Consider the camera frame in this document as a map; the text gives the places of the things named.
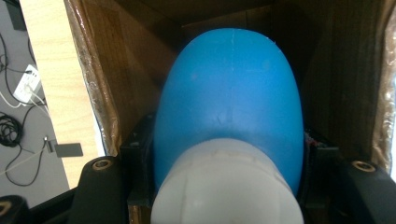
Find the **gray floor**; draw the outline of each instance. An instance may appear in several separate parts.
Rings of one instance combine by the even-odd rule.
[[[13,29],[4,1],[0,1],[0,33],[7,45],[8,66],[10,68],[23,71],[28,64],[36,67],[28,50],[28,34],[27,32],[15,31]],[[3,53],[3,47],[0,45],[0,55]],[[8,83],[12,90],[15,90],[17,87],[21,76],[21,73],[7,71]],[[7,91],[4,72],[0,73],[0,92],[12,104],[17,105]],[[44,97],[43,91],[41,90],[38,95]],[[22,122],[28,109],[29,106],[21,106],[13,109],[0,98],[0,112],[8,114],[20,122]],[[26,120],[21,145],[37,153],[43,146],[43,138],[45,136],[49,140],[55,139],[50,118],[42,110],[34,108]],[[10,183],[4,171],[7,164],[15,158],[18,152],[18,147],[4,147],[0,145],[0,197],[10,194],[21,195],[27,199],[29,206],[32,207],[68,190],[62,160],[57,158],[56,153],[49,153],[46,148],[43,153],[39,174],[33,185],[29,187],[18,187]],[[33,156],[32,153],[23,151],[21,156],[13,164],[24,161],[31,156]],[[8,174],[15,181],[28,183],[35,175],[38,159],[38,156],[34,156],[30,160],[21,163],[21,165],[8,172]]]

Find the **power strip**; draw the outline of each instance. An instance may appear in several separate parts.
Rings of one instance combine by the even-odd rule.
[[[14,91],[14,97],[23,103],[29,103],[30,100],[34,100],[34,94],[37,94],[41,88],[40,75],[37,69],[35,69],[31,64],[29,64],[23,73],[20,83],[17,89]]]

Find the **wooden table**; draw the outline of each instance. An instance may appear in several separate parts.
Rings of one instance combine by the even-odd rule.
[[[21,0],[58,144],[81,143],[83,157],[63,158],[69,188],[98,157],[91,102],[63,0]]]

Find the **brown cardboard box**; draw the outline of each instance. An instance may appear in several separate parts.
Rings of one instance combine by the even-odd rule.
[[[106,148],[155,111],[178,53],[216,28],[257,31],[288,58],[304,122],[347,156],[386,166],[373,150],[385,27],[394,0],[65,0]]]

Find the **white cap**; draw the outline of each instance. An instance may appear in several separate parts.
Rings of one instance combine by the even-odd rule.
[[[304,223],[286,181],[254,146],[215,139],[183,153],[154,201],[151,223]]]

